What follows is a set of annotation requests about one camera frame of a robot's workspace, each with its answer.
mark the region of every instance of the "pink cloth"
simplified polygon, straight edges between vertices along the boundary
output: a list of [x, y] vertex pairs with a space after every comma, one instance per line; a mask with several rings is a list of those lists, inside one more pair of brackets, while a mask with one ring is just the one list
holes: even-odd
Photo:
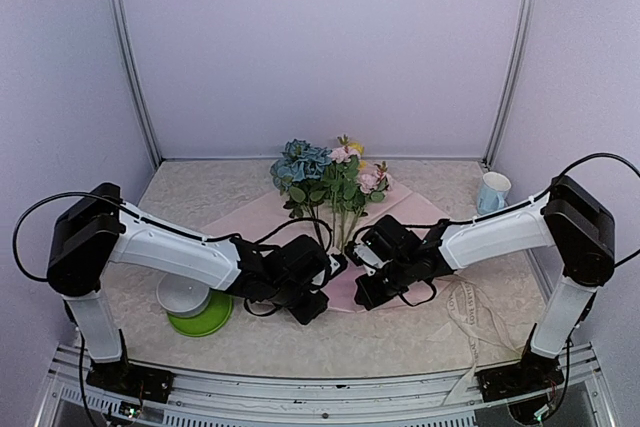
[[[250, 204], [240, 207], [231, 214], [205, 226], [202, 231], [220, 236], [230, 232], [239, 232], [245, 239], [257, 240], [263, 235], [275, 229], [278, 225], [289, 220], [289, 211], [282, 205], [285, 197], [278, 192], [272, 192], [254, 200]], [[433, 224], [439, 219], [447, 217], [440, 209], [420, 194], [412, 192], [400, 183], [394, 183], [393, 190], [387, 193], [384, 202], [367, 205], [369, 215], [358, 222], [358, 226], [373, 224], [386, 214], [393, 215], [403, 224]], [[320, 218], [331, 225], [331, 212], [328, 208], [321, 208]], [[415, 230], [420, 237], [426, 234], [425, 230]], [[284, 245], [300, 234], [307, 234], [314, 239], [313, 226], [308, 222], [301, 222], [286, 227], [268, 240], [270, 244]], [[351, 262], [347, 270], [333, 279], [323, 291], [329, 296], [329, 308], [341, 312], [362, 312], [364, 308], [353, 301], [356, 292], [355, 279], [365, 273], [361, 267], [356, 267]], [[436, 281], [438, 291], [441, 291], [448, 282]], [[422, 283], [414, 284], [405, 295], [409, 302], [415, 303], [429, 298], [431, 289]], [[404, 306], [400, 299], [394, 299], [379, 308]]]

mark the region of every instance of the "white wall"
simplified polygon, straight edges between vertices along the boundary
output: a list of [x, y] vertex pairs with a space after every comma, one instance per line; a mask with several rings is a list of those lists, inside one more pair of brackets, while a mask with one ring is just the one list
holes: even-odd
[[[514, 180], [511, 200], [548, 185], [595, 151], [640, 165], [640, 0], [536, 0], [523, 70], [497, 169]], [[616, 219], [617, 257], [640, 247], [640, 180], [611, 161], [571, 174]], [[555, 281], [559, 259], [537, 252]], [[577, 336], [592, 340], [623, 426], [638, 425], [640, 259], [598, 294]]]
[[[107, 0], [0, 0], [0, 424], [26, 425], [70, 324], [60, 297], [18, 272], [13, 224], [41, 197], [118, 183], [137, 201], [152, 175]], [[63, 204], [25, 224], [43, 275]]]
[[520, 0], [124, 0], [165, 157], [349, 133], [371, 155], [480, 158]]

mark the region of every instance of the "light blue mug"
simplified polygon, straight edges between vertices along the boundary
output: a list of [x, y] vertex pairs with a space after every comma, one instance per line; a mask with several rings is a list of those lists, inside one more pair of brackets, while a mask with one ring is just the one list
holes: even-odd
[[497, 172], [487, 172], [482, 176], [482, 186], [478, 192], [478, 213], [487, 215], [504, 209], [511, 181]]

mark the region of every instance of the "metal frame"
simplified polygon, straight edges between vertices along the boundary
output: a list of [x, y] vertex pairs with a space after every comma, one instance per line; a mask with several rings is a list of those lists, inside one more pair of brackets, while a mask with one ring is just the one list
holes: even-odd
[[[217, 157], [168, 157], [163, 162], [200, 162], [212, 160], [276, 160], [282, 158], [282, 155], [221, 155]], [[385, 154], [367, 154], [365, 160], [385, 159], [385, 160], [424, 160], [424, 161], [452, 161], [452, 162], [479, 162], [482, 167], [482, 160], [478, 157], [442, 157], [442, 156], [424, 156], [424, 155], [385, 155]]]
[[140, 77], [136, 69], [136, 64], [133, 58], [133, 49], [131, 47], [131, 39], [129, 38], [129, 31], [127, 28], [127, 19], [124, 11], [124, 4], [122, 0], [109, 0], [111, 4], [111, 12], [113, 14], [113, 20], [116, 26], [116, 32], [118, 34], [118, 43], [120, 45], [120, 54], [127, 73], [127, 80], [129, 81], [129, 88], [131, 89], [131, 96], [133, 97], [133, 103], [135, 106], [136, 116], [140, 129], [142, 130], [142, 136], [144, 138], [145, 146], [153, 164], [154, 169], [158, 169], [162, 163], [162, 155], [160, 148], [158, 147], [158, 141], [151, 124], [151, 118], [147, 105], [142, 95], [142, 86], [140, 85]]
[[484, 155], [484, 163], [491, 168], [496, 160], [498, 148], [504, 135], [504, 130], [507, 125], [507, 119], [509, 112], [511, 111], [511, 105], [513, 103], [513, 95], [515, 93], [516, 85], [518, 82], [518, 76], [520, 74], [520, 67], [522, 65], [522, 59], [524, 58], [525, 46], [527, 42], [527, 34], [529, 31], [529, 24], [531, 23], [531, 15], [533, 13], [533, 4], [535, 0], [522, 0], [520, 3], [520, 14], [518, 16], [518, 27], [516, 29], [516, 36], [513, 42], [513, 49], [511, 51], [511, 58], [509, 60], [509, 68], [507, 70], [507, 78], [505, 80], [504, 87], [502, 89], [502, 96], [500, 98], [500, 106], [498, 108], [498, 114], [496, 121], [491, 132], [491, 138], [489, 139], [489, 145]]
[[[565, 356], [561, 356], [562, 367]], [[79, 349], [59, 346], [29, 425], [49, 427], [61, 401], [82, 405], [78, 384]], [[89, 361], [85, 357], [84, 370]], [[215, 374], [171, 368], [176, 378], [167, 404], [145, 402], [139, 425], [150, 426], [468, 426], [483, 403], [476, 385], [457, 403], [443, 400], [466, 370], [375, 379], [285, 379]], [[570, 384], [584, 382], [599, 427], [617, 425], [611, 399], [590, 344], [572, 347]], [[137, 399], [86, 387], [92, 409], [107, 413]], [[510, 402], [539, 395], [514, 397]]]
[[[111, 3], [111, 10], [112, 10], [114, 22], [116, 25], [116, 30], [118, 33], [120, 53], [122, 55], [122, 59], [125, 64], [127, 79], [129, 81], [131, 95], [134, 100], [136, 116], [138, 118], [138, 122], [142, 130], [144, 142], [147, 147], [149, 157], [151, 158], [151, 162], [153, 163], [154, 168], [157, 169], [165, 159], [162, 157], [162, 154], [160, 152], [160, 148], [158, 146], [158, 140], [153, 129], [153, 124], [151, 122], [151, 117], [149, 115], [149, 111], [147, 109], [147, 105], [142, 93], [140, 77], [138, 75], [138, 71], [134, 61], [133, 49], [132, 49], [131, 40], [129, 37], [128, 28], [127, 28], [124, 3], [123, 3], [123, 0], [110, 0], [110, 3]], [[489, 143], [487, 145], [485, 155], [482, 158], [483, 164], [485, 164], [489, 168], [491, 168], [492, 164], [495, 161], [498, 148], [500, 147], [500, 142], [504, 135], [504, 130], [506, 127], [508, 116], [509, 116], [509, 111], [511, 110], [511, 104], [513, 101], [513, 95], [514, 95], [516, 83], [518, 80], [518, 74], [520, 71], [520, 66], [522, 64], [522, 59], [524, 57], [527, 33], [529, 29], [531, 15], [533, 12], [533, 4], [534, 4], [534, 0], [521, 0], [521, 3], [520, 3], [518, 26], [516, 29], [514, 44], [513, 44], [513, 48], [512, 48], [511, 56], [509, 60], [507, 77], [505, 79], [505, 84], [502, 89], [500, 105], [498, 107], [496, 120], [491, 131]], [[475, 158], [474, 159], [458, 158], [458, 157], [440, 158], [440, 157], [402, 156], [402, 155], [399, 155], [396, 157], [387, 155], [385, 157], [386, 158], [412, 158], [412, 159], [419, 159], [419, 160], [478, 160]], [[253, 159], [255, 157], [239, 157], [239, 158]], [[211, 158], [207, 157], [202, 159], [180, 158], [180, 159], [171, 159], [171, 160], [214, 160], [214, 159], [216, 158], [215, 157], [211, 157]]]

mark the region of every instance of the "green plate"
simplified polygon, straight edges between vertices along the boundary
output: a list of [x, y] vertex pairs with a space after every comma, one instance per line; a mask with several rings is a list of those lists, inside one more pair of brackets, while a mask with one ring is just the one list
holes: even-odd
[[222, 292], [213, 291], [205, 309], [195, 317], [182, 319], [167, 314], [176, 332], [189, 337], [204, 337], [222, 328], [233, 311], [233, 299]]

